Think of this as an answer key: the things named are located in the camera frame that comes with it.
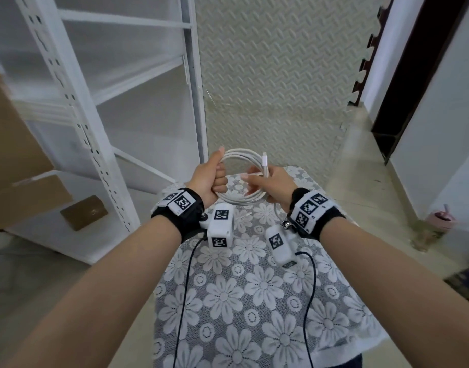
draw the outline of floral tablecloth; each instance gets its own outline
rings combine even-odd
[[[300,187],[321,190],[303,169],[286,170]],[[229,194],[246,192],[239,175],[228,180]],[[279,216],[285,213],[280,210]],[[275,264],[264,233],[276,222],[273,204],[237,206],[233,247],[199,245],[189,273],[176,367],[310,366],[302,325],[313,281],[316,293],[306,332],[315,367],[343,364],[387,337],[318,241],[299,239],[298,246],[315,259],[316,280],[308,259],[291,272]],[[187,266],[198,240],[182,243],[154,291],[157,367],[173,366]]]

